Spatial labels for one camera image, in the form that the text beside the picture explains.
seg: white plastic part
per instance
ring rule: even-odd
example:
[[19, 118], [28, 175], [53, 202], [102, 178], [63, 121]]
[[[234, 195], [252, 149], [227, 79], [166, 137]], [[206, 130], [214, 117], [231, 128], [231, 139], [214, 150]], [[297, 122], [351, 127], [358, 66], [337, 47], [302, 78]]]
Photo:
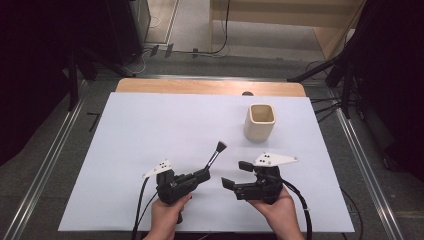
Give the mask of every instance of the white plastic part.
[[256, 167], [274, 167], [281, 164], [298, 162], [297, 157], [284, 156], [274, 153], [261, 154], [254, 162]]
[[159, 174], [159, 173], [162, 173], [162, 172], [166, 172], [166, 171], [171, 170], [171, 169], [172, 169], [171, 162], [169, 160], [165, 160], [164, 162], [160, 163], [159, 165], [157, 165], [152, 170], [143, 174], [143, 178], [151, 177], [153, 175], [156, 175], [156, 174]]

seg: hand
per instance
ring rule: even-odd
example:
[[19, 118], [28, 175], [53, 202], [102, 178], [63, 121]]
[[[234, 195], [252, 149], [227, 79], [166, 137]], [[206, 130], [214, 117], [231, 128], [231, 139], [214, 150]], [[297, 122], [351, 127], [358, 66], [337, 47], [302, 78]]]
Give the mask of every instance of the hand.
[[173, 205], [168, 205], [157, 199], [152, 204], [152, 225], [144, 240], [172, 240], [175, 236], [175, 225], [178, 214], [184, 210], [184, 205], [191, 199], [191, 193], [180, 198]]
[[262, 213], [279, 240], [304, 239], [297, 222], [293, 198], [286, 187], [283, 187], [277, 201], [272, 205], [261, 200], [248, 202]]

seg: cable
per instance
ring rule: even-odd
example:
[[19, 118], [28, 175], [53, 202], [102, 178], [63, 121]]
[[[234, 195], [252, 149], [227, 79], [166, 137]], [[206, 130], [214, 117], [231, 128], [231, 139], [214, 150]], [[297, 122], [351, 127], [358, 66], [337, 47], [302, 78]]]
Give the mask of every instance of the cable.
[[327, 118], [328, 118], [331, 114], [335, 113], [335, 112], [336, 112], [336, 110], [337, 110], [337, 108], [333, 108], [333, 110], [331, 110], [331, 112], [330, 112], [330, 113], [328, 113], [328, 114], [326, 114], [324, 117], [322, 117], [322, 118], [318, 119], [318, 123], [320, 123], [320, 122], [324, 121], [325, 119], [327, 119]]
[[[138, 220], [137, 228], [138, 228], [138, 226], [140, 226], [141, 219], [143, 219], [144, 213], [146, 212], [146, 210], [147, 210], [147, 208], [149, 207], [150, 203], [153, 201], [153, 199], [156, 197], [156, 195], [157, 195], [157, 194], [158, 194], [158, 192], [156, 192], [155, 194], [153, 194], [153, 197], [152, 197], [152, 198], [150, 198], [149, 202], [147, 203], [146, 207], [144, 208], [143, 213], [141, 214], [141, 217], [140, 217], [140, 219]], [[143, 233], [142, 233], [142, 234], [140, 235], [140, 240], [142, 240], [144, 237], [145, 237], [145, 236], [143, 236]]]
[[297, 197], [299, 198], [300, 202], [302, 203], [303, 212], [305, 213], [305, 219], [306, 219], [306, 240], [312, 239], [312, 221], [311, 221], [311, 215], [309, 214], [309, 208], [306, 204], [305, 199], [303, 198], [302, 194], [300, 194], [300, 191], [297, 190], [293, 184], [287, 182], [284, 179], [281, 179], [283, 183], [287, 186], [288, 189], [290, 189], [292, 192], [294, 192]]
[[141, 217], [140, 217], [140, 219], [138, 220], [138, 225], [140, 225], [140, 223], [141, 223], [141, 219], [143, 219], [143, 216], [144, 216], [144, 213], [146, 212], [146, 210], [147, 210], [147, 207], [149, 207], [149, 205], [150, 205], [150, 203], [153, 201], [153, 199], [156, 197], [156, 195], [158, 194], [158, 192], [156, 192], [154, 195], [153, 195], [153, 197], [152, 198], [150, 198], [150, 200], [149, 200], [149, 202], [147, 203], [147, 205], [146, 205], [146, 207], [144, 208], [144, 210], [143, 210], [143, 213], [141, 214]]
[[158, 17], [156, 17], [156, 16], [151, 16], [152, 18], [156, 18], [157, 20], [159, 20], [159, 22], [156, 24], [156, 25], [154, 25], [154, 26], [150, 26], [149, 28], [155, 28], [155, 27], [157, 27], [157, 26], [159, 26], [160, 25], [160, 23], [162, 22], [162, 20], [160, 20], [160, 18], [158, 18]]
[[224, 44], [222, 45], [222, 47], [219, 50], [214, 51], [214, 52], [172, 51], [172, 53], [194, 54], [194, 55], [205, 56], [205, 57], [225, 57], [226, 55], [224, 55], [224, 56], [218, 55], [217, 56], [216, 54], [220, 53], [225, 48], [225, 46], [227, 45], [227, 40], [228, 40], [228, 16], [229, 16], [229, 13], [230, 13], [230, 2], [231, 2], [231, 0], [228, 0], [227, 12], [226, 12], [226, 16], [225, 16], [225, 30], [224, 30], [225, 41], [224, 41]]
[[311, 98], [311, 103], [318, 103], [318, 102], [324, 102], [324, 101], [334, 101], [334, 100], [340, 100], [340, 97], [333, 97], [333, 98]]
[[148, 50], [144, 51], [143, 54], [141, 54], [141, 56], [140, 56], [141, 57], [141, 61], [143, 61], [143, 68], [141, 70], [139, 70], [139, 71], [133, 71], [131, 69], [128, 69], [125, 66], [124, 66], [124, 69], [127, 70], [128, 72], [132, 73], [132, 74], [142, 73], [146, 69], [146, 66], [147, 66], [146, 62], [144, 61], [144, 54], [146, 54], [146, 53], [148, 53], [150, 51], [152, 51], [152, 50], [148, 49]]
[[353, 207], [355, 208], [356, 212], [358, 213], [358, 218], [359, 218], [359, 224], [361, 226], [360, 232], [359, 232], [359, 240], [362, 240], [362, 237], [364, 235], [364, 222], [362, 220], [362, 216], [361, 213], [359, 212], [359, 208], [358, 206], [356, 206], [355, 202], [353, 201], [353, 199], [350, 197], [350, 195], [343, 189], [340, 188], [342, 190], [342, 192], [349, 198], [350, 202], [352, 202]]
[[144, 180], [143, 186], [141, 187], [140, 197], [138, 198], [137, 214], [135, 216], [135, 222], [134, 222], [134, 228], [133, 228], [132, 235], [131, 235], [131, 240], [135, 240], [136, 237], [137, 237], [137, 230], [138, 230], [138, 225], [139, 225], [138, 216], [140, 215], [140, 207], [141, 207], [141, 201], [143, 199], [144, 188], [146, 188], [146, 183], [147, 183], [148, 180], [149, 180], [149, 177], [147, 177]]

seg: paper cup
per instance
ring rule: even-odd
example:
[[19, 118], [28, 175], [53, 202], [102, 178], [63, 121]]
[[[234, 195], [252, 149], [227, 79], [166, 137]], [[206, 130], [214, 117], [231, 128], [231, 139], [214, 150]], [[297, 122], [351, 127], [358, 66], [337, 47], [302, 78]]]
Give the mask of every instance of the paper cup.
[[264, 142], [275, 125], [274, 108], [269, 104], [252, 104], [247, 111], [244, 135], [252, 142]]

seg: white paper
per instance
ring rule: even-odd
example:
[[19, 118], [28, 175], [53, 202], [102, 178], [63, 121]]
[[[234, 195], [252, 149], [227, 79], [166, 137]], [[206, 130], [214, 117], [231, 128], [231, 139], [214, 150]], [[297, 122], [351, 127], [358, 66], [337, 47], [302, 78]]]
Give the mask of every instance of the white paper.
[[[252, 103], [272, 104], [276, 114], [273, 132], [260, 144], [243, 135]], [[271, 231], [258, 211], [221, 183], [221, 177], [254, 182], [253, 173], [238, 169], [238, 161], [252, 162], [263, 152], [299, 158], [280, 171], [305, 198], [314, 232], [354, 231], [309, 98], [146, 93], [111, 93], [59, 231], [131, 231], [143, 173], [165, 159], [176, 175], [200, 170], [220, 140], [228, 147], [212, 165], [211, 179], [193, 192], [177, 231]], [[152, 177], [142, 208], [155, 188]], [[300, 201], [291, 195], [306, 231]], [[150, 206], [139, 229], [149, 228]]]

